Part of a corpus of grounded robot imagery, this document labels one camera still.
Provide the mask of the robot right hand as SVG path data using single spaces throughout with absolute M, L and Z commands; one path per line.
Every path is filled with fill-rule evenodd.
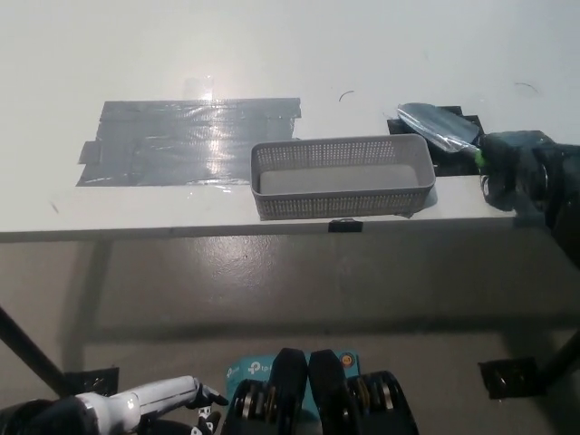
M 540 130 L 493 132 L 478 139 L 476 157 L 486 202 L 500 210 L 546 208 L 548 175 L 540 151 L 553 141 Z

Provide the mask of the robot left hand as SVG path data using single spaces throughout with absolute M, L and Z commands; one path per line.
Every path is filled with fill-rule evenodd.
M 150 382 L 112 396 L 86 392 L 74 397 L 89 412 L 98 434 L 125 434 L 144 421 L 180 407 L 228 405 L 226 397 L 192 375 Z

